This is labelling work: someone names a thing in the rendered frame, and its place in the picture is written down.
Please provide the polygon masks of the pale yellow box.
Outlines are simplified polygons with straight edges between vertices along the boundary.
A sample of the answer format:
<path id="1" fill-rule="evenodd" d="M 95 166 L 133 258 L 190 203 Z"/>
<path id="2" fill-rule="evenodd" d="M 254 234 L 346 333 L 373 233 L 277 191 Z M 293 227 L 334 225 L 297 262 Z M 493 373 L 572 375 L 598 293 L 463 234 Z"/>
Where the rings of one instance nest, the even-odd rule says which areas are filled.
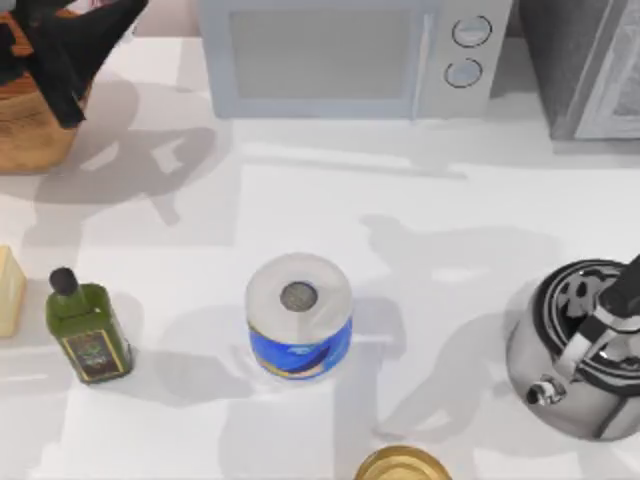
<path id="1" fill-rule="evenodd" d="M 0 338 L 11 337 L 17 330 L 26 283 L 11 248 L 0 245 Z"/>

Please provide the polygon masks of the microwave oven door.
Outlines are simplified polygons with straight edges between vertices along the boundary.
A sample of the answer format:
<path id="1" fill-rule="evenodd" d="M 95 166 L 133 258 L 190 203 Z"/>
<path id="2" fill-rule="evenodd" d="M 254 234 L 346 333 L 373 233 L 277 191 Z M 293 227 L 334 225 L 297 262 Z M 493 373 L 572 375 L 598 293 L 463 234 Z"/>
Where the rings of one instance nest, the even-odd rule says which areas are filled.
<path id="1" fill-rule="evenodd" d="M 197 0 L 220 118 L 416 113 L 431 0 Z"/>

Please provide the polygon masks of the green bottle with black cap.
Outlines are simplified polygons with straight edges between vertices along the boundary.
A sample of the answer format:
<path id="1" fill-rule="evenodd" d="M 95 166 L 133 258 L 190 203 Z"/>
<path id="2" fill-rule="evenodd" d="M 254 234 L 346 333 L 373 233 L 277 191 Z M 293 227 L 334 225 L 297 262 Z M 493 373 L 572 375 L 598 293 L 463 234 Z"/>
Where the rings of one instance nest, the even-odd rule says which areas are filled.
<path id="1" fill-rule="evenodd" d="M 133 369 L 131 345 L 107 289 L 79 282 L 68 267 L 53 270 L 49 285 L 47 327 L 79 381 L 89 385 L 128 375 Z"/>

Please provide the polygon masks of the pale microwave oven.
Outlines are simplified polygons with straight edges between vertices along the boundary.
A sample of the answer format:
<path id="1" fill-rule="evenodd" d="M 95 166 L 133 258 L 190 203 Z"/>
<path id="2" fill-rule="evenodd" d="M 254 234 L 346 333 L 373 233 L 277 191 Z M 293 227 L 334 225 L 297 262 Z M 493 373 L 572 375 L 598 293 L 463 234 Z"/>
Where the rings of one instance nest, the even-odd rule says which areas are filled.
<path id="1" fill-rule="evenodd" d="M 197 0 L 221 118 L 445 119 L 488 103 L 513 0 Z"/>

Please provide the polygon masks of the paper roll in blue wrapper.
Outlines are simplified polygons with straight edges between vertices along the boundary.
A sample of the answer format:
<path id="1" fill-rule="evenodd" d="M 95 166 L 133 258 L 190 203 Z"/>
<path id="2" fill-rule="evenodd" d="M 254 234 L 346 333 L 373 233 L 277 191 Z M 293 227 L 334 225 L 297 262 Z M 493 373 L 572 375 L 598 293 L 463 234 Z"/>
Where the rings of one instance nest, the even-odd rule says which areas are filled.
<path id="1" fill-rule="evenodd" d="M 249 341 L 257 363 L 288 380 L 327 373 L 346 356 L 353 293 L 344 272 L 310 253 L 289 253 L 260 267 L 245 293 Z"/>

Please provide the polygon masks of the round microwave knob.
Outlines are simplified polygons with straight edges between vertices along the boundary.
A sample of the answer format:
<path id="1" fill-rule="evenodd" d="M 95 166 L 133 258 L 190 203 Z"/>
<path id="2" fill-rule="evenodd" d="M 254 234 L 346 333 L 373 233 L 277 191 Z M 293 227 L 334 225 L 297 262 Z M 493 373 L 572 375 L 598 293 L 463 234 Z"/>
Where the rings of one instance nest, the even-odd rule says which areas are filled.
<path id="1" fill-rule="evenodd" d="M 452 28 L 452 39 L 462 48 L 476 48 L 483 45 L 492 35 L 490 20 L 477 15 L 458 20 Z"/>
<path id="2" fill-rule="evenodd" d="M 484 73 L 482 64 L 473 58 L 451 62 L 445 68 L 444 80 L 455 89 L 469 88 L 480 81 Z"/>

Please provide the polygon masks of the pale grey cabinet door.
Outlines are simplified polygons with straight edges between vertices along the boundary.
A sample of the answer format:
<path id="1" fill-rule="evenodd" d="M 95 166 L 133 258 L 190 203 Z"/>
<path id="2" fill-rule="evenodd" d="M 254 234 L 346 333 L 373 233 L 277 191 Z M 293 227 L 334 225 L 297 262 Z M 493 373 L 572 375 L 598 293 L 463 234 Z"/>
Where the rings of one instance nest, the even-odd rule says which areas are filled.
<path id="1" fill-rule="evenodd" d="M 575 137 L 640 140 L 640 0 L 611 0 L 588 67 Z"/>

